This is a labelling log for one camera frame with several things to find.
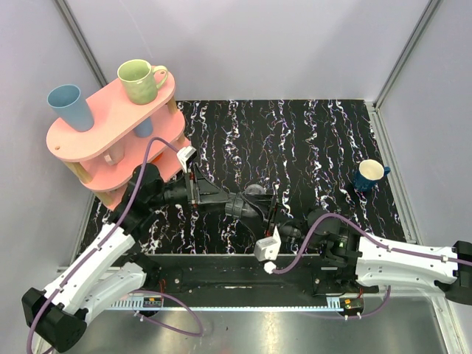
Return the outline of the clear elbow pipe fitting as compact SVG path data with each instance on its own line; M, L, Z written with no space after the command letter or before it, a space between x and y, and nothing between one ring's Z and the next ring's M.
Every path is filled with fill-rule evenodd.
M260 215L264 214L264 197L266 195L266 190L264 187L260 186L259 184L250 184L244 190L244 195L246 199L249 200L251 207Z

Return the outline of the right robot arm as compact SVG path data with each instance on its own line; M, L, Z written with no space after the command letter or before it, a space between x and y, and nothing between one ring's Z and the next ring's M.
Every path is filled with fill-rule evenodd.
M471 304L471 244L451 247L409 244L365 232L339 214L313 210L304 219L278 213L272 195L239 193L225 206L255 237L254 256L268 274L287 274L307 249L319 251L335 267L335 284L343 292L358 286L393 285L440 291L446 299Z

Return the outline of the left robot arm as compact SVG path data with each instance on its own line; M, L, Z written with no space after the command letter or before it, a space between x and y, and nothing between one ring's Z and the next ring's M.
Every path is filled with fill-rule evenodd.
M184 175L166 183L154 164L141 164L110 221L89 247L44 289L28 289L21 298L32 337L39 335L53 350L64 353L80 340L94 317L121 296L135 290L153 291L159 284L159 267L147 256L132 256L118 274L100 277L126 251L137 244L153 222L155 209L188 203L205 212L223 211L234 194L215 186L194 164Z

